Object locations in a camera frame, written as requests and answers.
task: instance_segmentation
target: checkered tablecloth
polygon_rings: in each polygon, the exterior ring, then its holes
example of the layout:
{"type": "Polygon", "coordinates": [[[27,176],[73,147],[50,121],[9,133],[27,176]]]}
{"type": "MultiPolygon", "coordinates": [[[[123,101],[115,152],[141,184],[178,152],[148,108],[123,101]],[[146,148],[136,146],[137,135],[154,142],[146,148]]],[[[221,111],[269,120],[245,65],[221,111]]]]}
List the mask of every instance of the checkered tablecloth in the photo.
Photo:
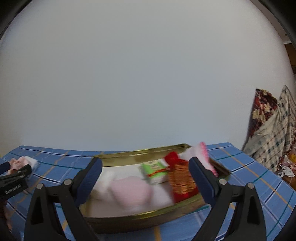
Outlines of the checkered tablecloth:
{"type": "MultiPolygon", "coordinates": [[[[273,240],[295,207],[295,191],[271,171],[230,143],[208,145],[207,149],[212,159],[231,171],[229,183],[243,186],[248,182],[254,183],[263,208],[267,241],[273,240]]],[[[30,156],[40,162],[39,167],[28,182],[29,194],[26,195],[22,192],[8,200],[7,207],[11,211],[10,219],[13,226],[13,235],[18,240],[23,237],[25,219],[32,193],[39,182],[43,182],[46,186],[53,186],[59,185],[67,178],[74,178],[79,170],[88,165],[92,156],[100,153],[102,152],[20,146],[5,155],[0,160],[0,164],[9,161],[13,157],[19,158],[20,156],[30,156]]],[[[65,221],[60,205],[57,204],[56,207],[67,238],[75,240],[65,221]]],[[[234,205],[231,204],[216,240],[224,238],[233,211],[234,205]]],[[[124,234],[103,234],[98,235],[98,237],[100,241],[190,241],[209,212],[210,207],[206,205],[196,210],[196,212],[160,226],[124,234]]]]}

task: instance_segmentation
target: gold tin tray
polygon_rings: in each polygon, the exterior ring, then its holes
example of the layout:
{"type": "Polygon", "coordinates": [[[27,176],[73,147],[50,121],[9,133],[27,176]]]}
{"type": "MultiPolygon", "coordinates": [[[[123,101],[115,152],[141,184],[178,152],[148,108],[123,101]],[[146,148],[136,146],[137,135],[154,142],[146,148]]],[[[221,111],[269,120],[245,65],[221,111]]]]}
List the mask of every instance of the gold tin tray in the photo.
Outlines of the gold tin tray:
{"type": "MultiPolygon", "coordinates": [[[[163,158],[172,151],[182,153],[189,147],[191,146],[188,144],[179,144],[123,153],[101,154],[97,155],[97,157],[102,160],[104,167],[116,167],[157,160],[163,158]]],[[[219,178],[227,178],[230,175],[230,171],[219,163],[215,162],[212,159],[210,159],[210,162],[216,168],[219,174],[219,178]]],[[[168,221],[191,213],[204,205],[205,202],[201,194],[197,194],[182,202],[165,208],[130,216],[112,218],[90,218],[87,217],[88,202],[82,205],[81,212],[85,216],[86,221],[90,224],[90,226],[97,234],[110,234],[131,232],[160,225],[162,223],[166,223],[168,221]]]]}

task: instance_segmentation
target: pink object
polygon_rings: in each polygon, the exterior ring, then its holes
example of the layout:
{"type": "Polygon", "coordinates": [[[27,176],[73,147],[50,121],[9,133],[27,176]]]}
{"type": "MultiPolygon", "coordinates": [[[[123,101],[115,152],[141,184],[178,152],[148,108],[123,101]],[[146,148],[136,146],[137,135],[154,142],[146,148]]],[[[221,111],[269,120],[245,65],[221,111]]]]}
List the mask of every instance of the pink object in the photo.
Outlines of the pink object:
{"type": "Polygon", "coordinates": [[[217,171],[209,162],[209,154],[207,152],[207,146],[204,142],[200,142],[196,147],[188,148],[181,154],[182,159],[187,161],[189,161],[194,156],[199,159],[205,169],[212,171],[216,177],[218,176],[217,171]]]}
{"type": "Polygon", "coordinates": [[[9,163],[10,163],[9,173],[11,173],[11,170],[18,170],[24,167],[25,165],[29,164],[29,161],[24,156],[22,156],[17,160],[12,158],[9,163]]]}
{"type": "Polygon", "coordinates": [[[150,202],[152,187],[139,177],[114,180],[110,190],[116,201],[125,208],[137,207],[150,202]]]}

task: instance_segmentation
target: red packet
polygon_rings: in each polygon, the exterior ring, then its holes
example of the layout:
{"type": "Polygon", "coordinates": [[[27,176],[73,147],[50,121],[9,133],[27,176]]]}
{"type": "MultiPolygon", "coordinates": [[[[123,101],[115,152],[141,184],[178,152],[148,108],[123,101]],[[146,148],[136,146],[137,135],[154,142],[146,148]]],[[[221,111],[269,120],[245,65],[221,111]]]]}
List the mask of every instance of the red packet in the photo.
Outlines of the red packet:
{"type": "Polygon", "coordinates": [[[168,179],[173,189],[174,202],[180,202],[199,193],[197,186],[189,172],[186,160],[179,159],[176,152],[164,157],[169,164],[168,179]]]}

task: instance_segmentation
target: blue gripper pad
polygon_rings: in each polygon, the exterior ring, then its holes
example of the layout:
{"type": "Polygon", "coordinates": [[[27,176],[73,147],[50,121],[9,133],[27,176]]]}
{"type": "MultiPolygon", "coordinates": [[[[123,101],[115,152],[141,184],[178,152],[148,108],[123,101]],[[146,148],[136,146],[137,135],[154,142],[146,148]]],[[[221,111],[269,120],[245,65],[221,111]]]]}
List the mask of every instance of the blue gripper pad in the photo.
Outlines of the blue gripper pad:
{"type": "Polygon", "coordinates": [[[8,171],[10,169],[10,164],[8,161],[4,161],[0,165],[0,174],[3,174],[4,172],[8,171]]]}
{"type": "Polygon", "coordinates": [[[103,168],[102,160],[94,157],[84,170],[79,171],[73,179],[72,190],[76,206],[85,203],[98,180],[103,168]]]}
{"type": "Polygon", "coordinates": [[[213,175],[213,173],[205,169],[197,157],[192,157],[189,160],[189,171],[204,201],[214,207],[216,204],[215,189],[205,174],[206,172],[210,172],[207,175],[213,175]]]}

